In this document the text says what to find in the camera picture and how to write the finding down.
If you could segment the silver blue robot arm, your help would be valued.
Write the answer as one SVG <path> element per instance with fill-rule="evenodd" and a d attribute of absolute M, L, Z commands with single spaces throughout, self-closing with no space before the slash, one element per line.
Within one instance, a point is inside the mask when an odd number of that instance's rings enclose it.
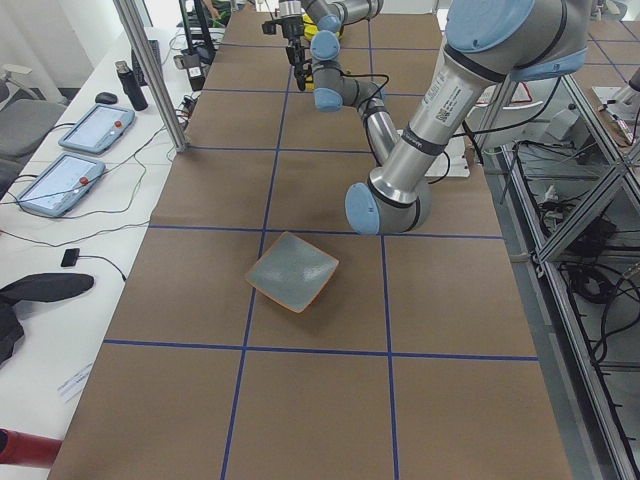
<path fill-rule="evenodd" d="M 557 78 L 586 59 L 588 1 L 454 1 L 442 61 L 413 117 L 397 131 L 372 82 L 338 71 L 339 29 L 376 16 L 379 1 L 305 1 L 318 28 L 311 42 L 318 110 L 358 110 L 379 165 L 352 185 L 345 212 L 359 234 L 401 233 L 421 226 L 431 208 L 426 173 L 443 154 L 481 94 L 505 80 Z"/>
<path fill-rule="evenodd" d="M 340 52 L 338 34 L 346 25 L 377 16 L 383 1 L 280 1 L 274 18 L 262 24 L 265 35 L 275 35 L 280 28 L 287 40 L 285 48 L 289 64 L 300 91 L 312 75 L 313 62 L 334 61 Z M 317 32 L 308 47 L 302 43 L 305 32 L 303 16 L 307 15 Z"/>

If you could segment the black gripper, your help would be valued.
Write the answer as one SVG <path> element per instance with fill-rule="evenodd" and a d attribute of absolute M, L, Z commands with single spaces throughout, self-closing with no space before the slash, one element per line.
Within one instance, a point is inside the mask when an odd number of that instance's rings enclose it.
<path fill-rule="evenodd" d="M 278 15 L 262 24 L 265 35 L 275 35 L 277 27 L 281 28 L 282 36 L 289 40 L 286 55 L 293 67 L 294 79 L 299 91 L 305 91 L 307 79 L 312 74 L 311 60 L 306 57 L 306 49 L 300 39 L 304 35 L 302 7 L 299 0 L 280 1 Z"/>

